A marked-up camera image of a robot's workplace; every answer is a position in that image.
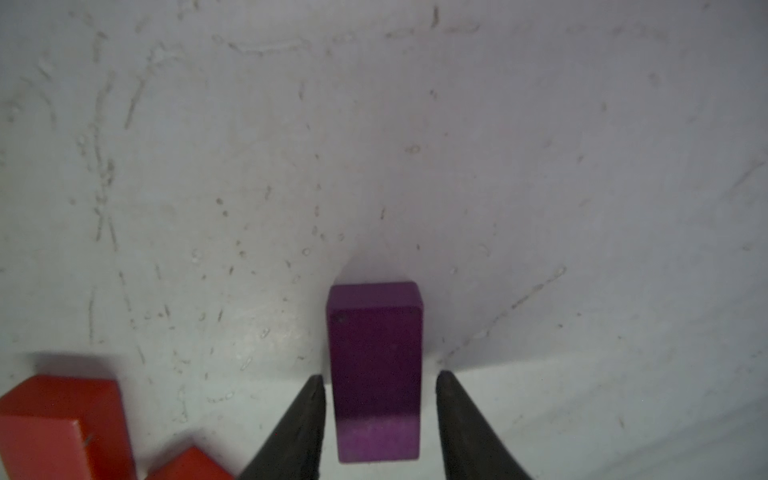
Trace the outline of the purple block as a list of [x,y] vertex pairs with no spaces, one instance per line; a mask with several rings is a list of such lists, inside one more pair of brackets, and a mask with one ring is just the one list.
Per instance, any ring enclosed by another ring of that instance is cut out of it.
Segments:
[[411,281],[330,289],[326,325],[340,462],[418,458],[423,316]]

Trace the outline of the red block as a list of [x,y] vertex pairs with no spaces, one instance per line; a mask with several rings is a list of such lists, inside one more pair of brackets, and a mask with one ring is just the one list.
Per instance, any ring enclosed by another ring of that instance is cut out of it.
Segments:
[[1,397],[1,462],[10,479],[135,479],[114,380],[33,376]]
[[147,480],[233,480],[234,476],[203,450],[191,446],[151,471]]

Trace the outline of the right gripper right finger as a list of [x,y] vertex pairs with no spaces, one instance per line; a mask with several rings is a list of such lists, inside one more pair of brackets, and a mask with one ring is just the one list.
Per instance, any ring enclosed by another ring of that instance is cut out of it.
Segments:
[[532,479],[451,371],[442,370],[437,376],[436,406],[448,480]]

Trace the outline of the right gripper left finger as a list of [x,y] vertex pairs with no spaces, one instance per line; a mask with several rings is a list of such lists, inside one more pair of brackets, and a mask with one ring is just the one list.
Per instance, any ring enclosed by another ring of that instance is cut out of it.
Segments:
[[325,420],[323,377],[312,375],[238,478],[318,479]]

